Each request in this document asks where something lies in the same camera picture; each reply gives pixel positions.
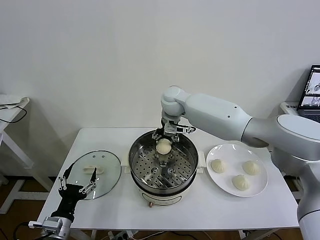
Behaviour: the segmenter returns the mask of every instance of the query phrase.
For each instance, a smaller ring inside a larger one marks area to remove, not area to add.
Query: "wooden floor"
[[[9,181],[8,185],[0,186],[0,205],[3,204],[11,188],[15,184],[15,180]],[[27,180],[23,185],[22,191],[27,192],[45,192],[46,190],[39,185],[35,180]],[[15,200],[7,214],[0,214],[0,228],[9,240],[13,239],[13,232],[15,227],[21,222],[36,221],[40,211],[44,205],[44,201],[33,200]],[[90,235],[90,230],[83,230],[86,234]],[[26,226],[19,228],[17,237],[20,240],[32,240],[40,237],[40,229],[29,229]],[[148,231],[140,231],[134,238],[140,240],[152,233]],[[196,240],[209,240],[205,233],[201,231],[184,231],[177,232],[179,234],[192,235]],[[212,240],[240,240],[238,231],[207,231]],[[301,232],[299,229],[280,229],[276,232],[282,240],[302,240]],[[101,240],[108,235],[107,230],[99,230],[96,235],[96,240]],[[150,240],[192,240],[190,236],[178,236],[171,232],[163,233],[159,236],[153,236]],[[272,234],[265,238],[266,240],[279,240],[279,238]],[[6,240],[6,237],[0,232],[0,240]]]

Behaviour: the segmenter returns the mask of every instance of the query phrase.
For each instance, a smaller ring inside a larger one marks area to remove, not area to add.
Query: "robotic arm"
[[[205,94],[169,87],[161,97],[162,132],[173,140],[181,132],[181,117],[218,138],[250,147],[273,146],[272,162],[283,172],[300,177],[304,189],[297,217],[304,239],[319,239],[320,124],[296,115],[254,118],[238,105]]]
[[[67,183],[70,176],[72,167],[65,170],[62,177],[58,177],[60,181],[59,194],[61,202],[56,211],[51,216],[47,216],[43,222],[30,221],[29,228],[41,228],[42,238],[50,238],[57,240],[67,240],[70,235],[70,226],[75,219],[75,209],[78,201],[83,200],[89,195],[96,187],[97,168],[94,168],[90,181],[87,185],[77,185]]]

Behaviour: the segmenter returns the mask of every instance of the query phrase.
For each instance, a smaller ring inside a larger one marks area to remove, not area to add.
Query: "white robotic arm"
[[[180,117],[218,138],[263,148],[271,145],[272,162],[283,172],[300,177],[304,196],[298,221],[305,240],[319,239],[320,124],[295,115],[254,118],[238,105],[205,94],[169,87],[161,97],[164,135],[174,136]]]

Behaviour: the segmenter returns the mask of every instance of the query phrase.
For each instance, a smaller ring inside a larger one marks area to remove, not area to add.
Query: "laptop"
[[[312,65],[297,112],[300,116],[320,123],[320,65]]]

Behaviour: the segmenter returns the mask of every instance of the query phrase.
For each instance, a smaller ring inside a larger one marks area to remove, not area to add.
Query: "glass lid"
[[[85,200],[97,199],[114,188],[121,175],[120,160],[109,151],[88,152],[78,158],[67,179],[68,184],[86,186],[96,168],[96,188]]]

